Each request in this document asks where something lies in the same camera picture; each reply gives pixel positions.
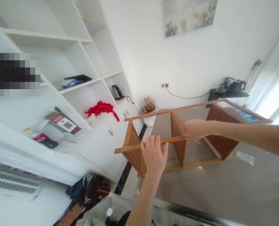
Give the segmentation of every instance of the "cardboard box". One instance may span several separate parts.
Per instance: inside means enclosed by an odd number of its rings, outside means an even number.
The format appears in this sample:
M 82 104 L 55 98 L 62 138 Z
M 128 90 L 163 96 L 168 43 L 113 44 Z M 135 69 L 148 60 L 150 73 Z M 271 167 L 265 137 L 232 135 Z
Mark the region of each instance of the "cardboard box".
M 55 111 L 45 116 L 45 118 L 49 119 L 50 123 L 62 132 L 69 132 L 74 135 L 81 130 L 80 127 L 78 127 L 64 115 Z

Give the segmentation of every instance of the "wooden frame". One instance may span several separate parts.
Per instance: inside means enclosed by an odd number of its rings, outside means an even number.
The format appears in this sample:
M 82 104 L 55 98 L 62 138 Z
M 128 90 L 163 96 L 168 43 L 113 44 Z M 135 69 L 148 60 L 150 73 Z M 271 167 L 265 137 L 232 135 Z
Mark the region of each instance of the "wooden frame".
M 230 109 L 232 110 L 239 109 L 251 115 L 252 117 L 258 119 L 258 121 L 247 122 L 243 117 L 240 116 L 240 114 L 237 115 L 232 111 L 228 110 L 228 108 L 223 108 L 217 104 L 223 101 L 233 107 Z M 209 135 L 207 137 L 203 137 L 202 139 L 210 148 L 210 150 L 214 153 L 216 159 L 191 163 L 191 164 L 185 164 L 188 139 L 183 137 L 184 125 L 181 122 L 178 115 L 176 114 L 176 111 L 194 108 L 194 107 L 200 107 L 209 104 L 211 105 L 211 107 L 207 116 L 207 120 L 216 120 L 216 121 L 231 122 L 231 123 L 258 123 L 258 124 L 259 123 L 266 124 L 271 122 L 271 120 L 263 118 L 262 116 L 255 114 L 250 110 L 245 109 L 241 106 L 238 106 L 237 104 L 232 103 L 227 99 L 213 100 L 201 104 L 195 104 L 195 105 L 190 105 L 181 108 L 164 110 L 164 111 L 145 114 L 133 118 L 126 118 L 125 121 L 129 121 L 129 123 L 126 132 L 124 146 L 122 148 L 115 149 L 114 153 L 115 154 L 122 153 L 125 156 L 125 158 L 130 162 L 130 164 L 136 169 L 136 171 L 138 172 L 138 177 L 144 177 L 146 174 L 146 165 L 144 163 L 142 152 L 140 150 L 140 139 L 136 133 L 136 130 L 132 122 L 134 119 L 140 119 L 140 118 L 150 117 L 154 115 L 170 113 L 172 137 L 162 139 L 161 144 L 173 143 L 180 165 L 166 168 L 164 170 L 164 173 L 234 160 L 234 157 L 230 155 L 230 153 L 235 149 L 235 147 L 239 144 L 239 142 L 222 136 Z

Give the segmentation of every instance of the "electrical cord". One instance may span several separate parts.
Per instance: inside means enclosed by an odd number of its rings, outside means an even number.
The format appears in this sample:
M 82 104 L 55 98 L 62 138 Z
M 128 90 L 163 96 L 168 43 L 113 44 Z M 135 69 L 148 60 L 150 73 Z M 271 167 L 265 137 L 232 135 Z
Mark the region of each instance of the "electrical cord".
M 182 98 L 182 99 L 186 99 L 186 100 L 190 100 L 190 99 L 195 99 L 195 98 L 198 98 L 198 97 L 191 97 L 191 98 L 184 98 L 184 97 L 180 97 L 180 98 Z
M 129 96 L 125 96 L 126 98 L 127 98 L 127 100 L 128 100 L 128 97 Z M 134 104 L 134 102 L 132 101 L 132 99 L 131 99 L 131 97 L 129 97 L 130 98 L 130 100 L 128 100 L 129 102 L 131 101 L 132 102 L 132 104 Z

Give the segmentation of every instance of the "kettle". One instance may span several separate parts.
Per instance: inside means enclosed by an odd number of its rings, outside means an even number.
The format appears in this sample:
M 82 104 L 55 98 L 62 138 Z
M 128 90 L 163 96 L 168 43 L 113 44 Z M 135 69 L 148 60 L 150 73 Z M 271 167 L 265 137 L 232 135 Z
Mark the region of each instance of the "kettle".
M 124 95 L 122 94 L 120 88 L 117 85 L 112 86 L 112 93 L 116 100 L 121 100 L 124 98 Z
M 239 93 L 241 90 L 245 90 L 246 88 L 246 82 L 241 80 L 235 80 L 233 83 L 229 86 L 228 92 L 229 93 Z

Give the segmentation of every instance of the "red cloth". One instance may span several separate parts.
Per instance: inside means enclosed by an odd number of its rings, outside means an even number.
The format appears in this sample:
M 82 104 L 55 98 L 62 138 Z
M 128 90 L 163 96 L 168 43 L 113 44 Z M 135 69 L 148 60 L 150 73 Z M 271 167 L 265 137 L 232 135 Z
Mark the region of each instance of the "red cloth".
M 103 103 L 102 101 L 99 101 L 96 106 L 89 108 L 89 110 L 87 112 L 85 111 L 85 114 L 88 114 L 87 118 L 89 118 L 92 113 L 94 113 L 95 115 L 98 115 L 102 112 L 107 112 L 107 113 L 112 112 L 114 117 L 116 118 L 116 120 L 120 121 L 119 117 L 113 110 L 113 106 L 111 104 Z

